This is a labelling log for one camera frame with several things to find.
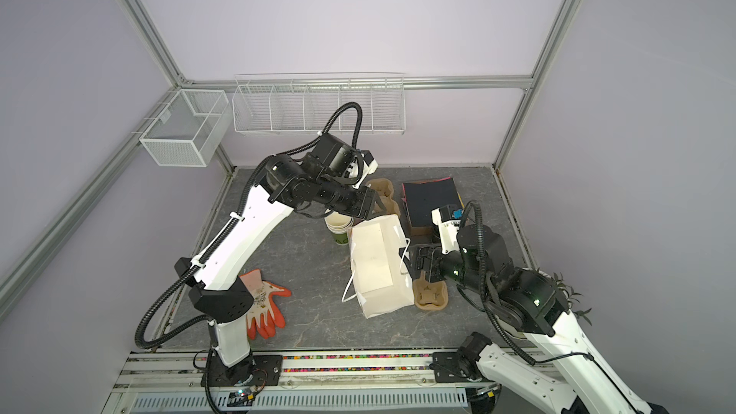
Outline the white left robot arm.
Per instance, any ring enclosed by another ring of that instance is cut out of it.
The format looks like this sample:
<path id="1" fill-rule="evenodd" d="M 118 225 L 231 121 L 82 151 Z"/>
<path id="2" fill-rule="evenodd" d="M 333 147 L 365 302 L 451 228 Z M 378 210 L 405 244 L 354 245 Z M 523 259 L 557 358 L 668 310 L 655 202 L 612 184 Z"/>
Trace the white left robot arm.
<path id="1" fill-rule="evenodd" d="M 298 148 L 266 157 L 249 176 L 239 203 L 211 243 L 192 258 L 176 262 L 176 281 L 143 315 L 134 343 L 140 349 L 160 346 L 199 322 L 209 328 L 207 362 L 222 366 L 233 385 L 246 383 L 256 363 L 246 334 L 246 315 L 255 295 L 240 279 L 246 262 L 283 220 L 323 205 L 333 214 L 372 220 L 385 213 L 379 194 L 367 186 L 378 163 L 358 148 L 363 109 L 357 102 L 339 107 L 318 136 Z M 154 339 L 146 331 L 154 315 L 182 286 L 200 314 Z"/>

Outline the cartoon animal paper bag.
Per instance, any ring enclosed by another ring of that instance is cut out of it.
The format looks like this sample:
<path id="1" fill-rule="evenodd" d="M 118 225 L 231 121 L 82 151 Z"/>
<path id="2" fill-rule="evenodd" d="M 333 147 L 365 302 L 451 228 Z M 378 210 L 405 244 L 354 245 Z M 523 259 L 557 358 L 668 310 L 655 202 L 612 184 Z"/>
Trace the cartoon animal paper bag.
<path id="1" fill-rule="evenodd" d="M 400 219 L 386 215 L 361 222 L 350 237 L 351 278 L 363 315 L 370 319 L 414 304 L 412 278 L 404 263 L 410 239 Z"/>

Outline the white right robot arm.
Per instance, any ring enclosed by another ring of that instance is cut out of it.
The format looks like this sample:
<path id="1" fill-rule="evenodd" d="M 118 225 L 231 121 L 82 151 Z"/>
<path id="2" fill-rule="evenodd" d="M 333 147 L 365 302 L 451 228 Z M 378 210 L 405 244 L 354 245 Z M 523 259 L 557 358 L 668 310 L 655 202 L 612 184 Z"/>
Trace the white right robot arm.
<path id="1" fill-rule="evenodd" d="M 454 282 L 463 299 L 491 322 L 500 341 L 473 332 L 452 353 L 436 353 L 439 383 L 488 381 L 468 395 L 471 410 L 489 413 L 498 390 L 509 390 L 544 413 L 663 413 L 617 375 L 592 344 L 563 278 L 517 266 L 504 239 L 483 222 L 480 206 L 432 210 L 439 241 L 409 249 L 409 261 L 430 281 Z"/>

